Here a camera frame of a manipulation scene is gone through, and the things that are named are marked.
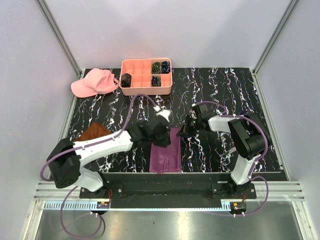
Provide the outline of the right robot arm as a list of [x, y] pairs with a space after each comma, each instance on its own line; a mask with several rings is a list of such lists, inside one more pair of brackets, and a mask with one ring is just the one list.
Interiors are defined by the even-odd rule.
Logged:
[[252, 174], [258, 161], [268, 152], [269, 132], [255, 113], [226, 115], [226, 108], [213, 101], [194, 103], [176, 135], [190, 138], [202, 130], [230, 134], [233, 151], [238, 153], [237, 160], [227, 183], [220, 190], [214, 189], [213, 193], [239, 198], [254, 180]]

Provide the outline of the purple cloth napkin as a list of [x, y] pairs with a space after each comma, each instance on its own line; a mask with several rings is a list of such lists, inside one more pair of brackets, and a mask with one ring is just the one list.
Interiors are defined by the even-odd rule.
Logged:
[[177, 136], [180, 129], [178, 127], [170, 130], [170, 145], [160, 147], [151, 145], [149, 172], [150, 173], [181, 173], [181, 137]]

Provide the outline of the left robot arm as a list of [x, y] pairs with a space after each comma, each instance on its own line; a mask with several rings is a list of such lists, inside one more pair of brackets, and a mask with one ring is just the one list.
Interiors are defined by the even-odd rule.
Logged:
[[126, 130], [88, 141], [62, 139], [48, 157], [48, 167], [57, 189], [77, 186], [97, 198], [108, 194], [109, 185], [101, 173], [85, 168], [96, 159], [127, 152], [142, 143], [167, 147], [170, 143], [169, 117], [158, 114], [130, 125]]

